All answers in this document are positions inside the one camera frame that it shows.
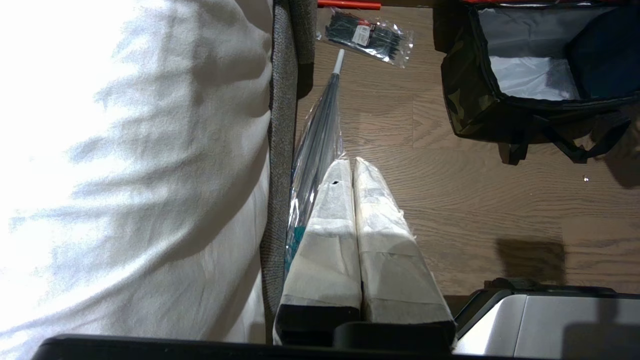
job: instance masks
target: red tube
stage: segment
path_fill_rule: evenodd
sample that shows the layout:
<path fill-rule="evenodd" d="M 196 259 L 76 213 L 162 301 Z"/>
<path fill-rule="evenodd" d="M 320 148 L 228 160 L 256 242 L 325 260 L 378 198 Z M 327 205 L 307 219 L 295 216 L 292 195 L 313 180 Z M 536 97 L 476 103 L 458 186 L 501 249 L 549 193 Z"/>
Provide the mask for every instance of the red tube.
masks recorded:
<path fill-rule="evenodd" d="M 318 0 L 318 6 L 335 6 L 336 8 L 380 10 L 380 3 L 365 3 L 363 1 L 343 1 L 343 0 Z"/>

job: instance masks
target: clear plastic wrap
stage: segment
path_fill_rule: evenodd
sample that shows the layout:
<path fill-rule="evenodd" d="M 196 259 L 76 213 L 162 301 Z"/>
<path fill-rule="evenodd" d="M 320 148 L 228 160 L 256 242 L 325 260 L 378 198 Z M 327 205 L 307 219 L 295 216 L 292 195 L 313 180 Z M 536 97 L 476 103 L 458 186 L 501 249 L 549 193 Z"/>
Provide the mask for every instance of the clear plastic wrap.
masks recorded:
<path fill-rule="evenodd" d="M 291 205 L 285 250 L 285 276 L 317 195 L 318 186 L 334 160 L 342 156 L 342 133 L 338 111 L 338 87 L 344 50 L 340 50 L 336 66 L 322 96 L 307 115 L 307 127 L 294 158 L 291 174 Z"/>
<path fill-rule="evenodd" d="M 316 39 L 368 54 L 404 69 L 413 32 L 384 19 L 363 19 L 338 8 L 318 10 Z"/>

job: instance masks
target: camouflage bag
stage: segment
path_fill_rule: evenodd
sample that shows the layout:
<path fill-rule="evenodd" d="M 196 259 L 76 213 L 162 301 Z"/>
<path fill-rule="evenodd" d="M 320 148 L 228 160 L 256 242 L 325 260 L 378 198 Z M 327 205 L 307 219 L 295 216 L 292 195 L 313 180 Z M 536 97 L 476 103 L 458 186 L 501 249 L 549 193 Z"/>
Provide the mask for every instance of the camouflage bag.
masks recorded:
<path fill-rule="evenodd" d="M 618 110 L 640 100 L 640 89 L 580 97 L 566 46 L 593 19 L 626 2 L 470 1 L 434 9 L 436 50 L 447 53 L 444 98 L 456 135 L 508 143 L 513 165 L 540 134 L 576 163 L 609 151 L 630 124 Z M 609 130 L 590 150 L 554 129 L 595 116 Z"/>

